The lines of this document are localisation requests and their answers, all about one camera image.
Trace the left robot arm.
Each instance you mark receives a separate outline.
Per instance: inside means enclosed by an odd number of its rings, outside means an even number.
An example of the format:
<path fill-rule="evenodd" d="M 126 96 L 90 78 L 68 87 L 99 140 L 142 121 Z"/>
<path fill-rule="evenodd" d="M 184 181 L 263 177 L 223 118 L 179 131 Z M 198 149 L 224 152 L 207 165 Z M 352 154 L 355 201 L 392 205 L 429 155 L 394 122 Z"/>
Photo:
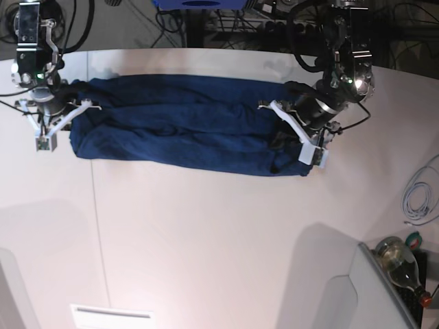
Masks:
<path fill-rule="evenodd" d="M 297 16 L 309 7 L 316 11 L 318 55 L 313 65 L 299 51 Z M 368 27 L 370 15 L 363 1 L 302 1 L 287 15 L 289 48 L 299 66 L 308 73 L 321 73 L 313 86 L 288 81 L 286 90 L 297 95 L 295 102 L 283 102 L 283 108 L 293 116 L 311 137 L 323 144 L 330 134 L 340 135 L 370 119 L 365 118 L 341 126 L 334 118 L 350 104 L 363 108 L 363 100 L 374 90 L 372 53 Z"/>

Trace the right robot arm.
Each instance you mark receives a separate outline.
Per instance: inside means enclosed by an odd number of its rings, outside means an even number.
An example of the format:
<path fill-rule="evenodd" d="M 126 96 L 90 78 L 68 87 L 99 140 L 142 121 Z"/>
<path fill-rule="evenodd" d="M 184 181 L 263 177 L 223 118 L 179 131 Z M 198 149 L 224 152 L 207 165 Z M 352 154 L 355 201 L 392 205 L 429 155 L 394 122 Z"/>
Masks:
<path fill-rule="evenodd" d="M 55 28 L 61 24 L 62 9 L 57 1 L 21 1 L 12 19 L 16 36 L 16 58 L 12 65 L 13 83 L 20 91 L 1 97 L 29 95 L 23 105 L 12 106 L 23 115 L 34 118 L 42 127 L 59 121 L 78 104 L 78 95 L 86 88 L 85 82 L 68 83 L 59 71 L 64 68 L 64 55 L 77 51 L 86 41 L 95 15 L 95 2 L 89 1 L 83 34 L 68 46 L 75 20 L 77 1 L 64 42 L 59 45 Z"/>

